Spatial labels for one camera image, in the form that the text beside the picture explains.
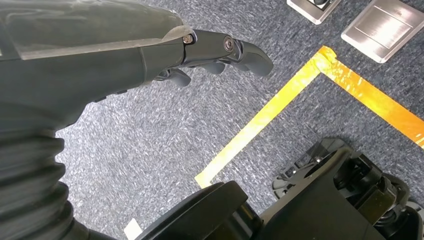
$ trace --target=robotic arm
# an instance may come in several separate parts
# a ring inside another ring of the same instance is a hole
[[[226,65],[273,68],[251,43],[135,2],[0,0],[0,239],[111,239],[74,220],[55,132],[108,95],[153,80],[186,86],[181,68]]]

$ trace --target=floor tape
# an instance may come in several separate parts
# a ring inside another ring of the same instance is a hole
[[[323,46],[195,177],[200,187],[210,186],[212,179],[320,73],[325,74],[424,149],[424,121],[371,85],[336,57],[331,48]]]

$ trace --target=gray carpet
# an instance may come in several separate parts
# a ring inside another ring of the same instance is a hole
[[[173,9],[194,28],[229,33],[267,52],[268,77],[229,67],[221,75],[190,69],[191,85],[155,82],[87,106],[58,133],[66,148],[76,218],[126,239],[135,218],[145,229],[199,189],[194,177],[322,46],[373,85],[424,119],[424,30],[385,64],[340,38],[368,0],[343,0],[313,25],[285,0],[150,0]],[[421,0],[404,0],[424,11]],[[424,204],[424,151],[344,90],[320,75],[213,180],[236,180],[257,212],[274,201],[273,178],[322,137],[340,137],[384,171],[406,181]]]

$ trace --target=screw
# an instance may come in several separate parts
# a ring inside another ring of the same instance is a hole
[[[185,44],[191,44],[191,43],[193,43],[193,41],[194,41],[194,38],[191,34],[185,35],[185,36],[182,37],[182,42],[185,43]]]
[[[231,53],[234,50],[234,39],[230,36],[224,38],[224,49]]]

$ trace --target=metal plate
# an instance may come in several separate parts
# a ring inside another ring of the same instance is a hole
[[[378,63],[385,63],[424,27],[424,13],[399,0],[373,0],[341,38]]]
[[[313,4],[314,0],[287,0],[287,4],[314,24],[321,24],[337,7],[341,0],[329,0],[322,5]]]

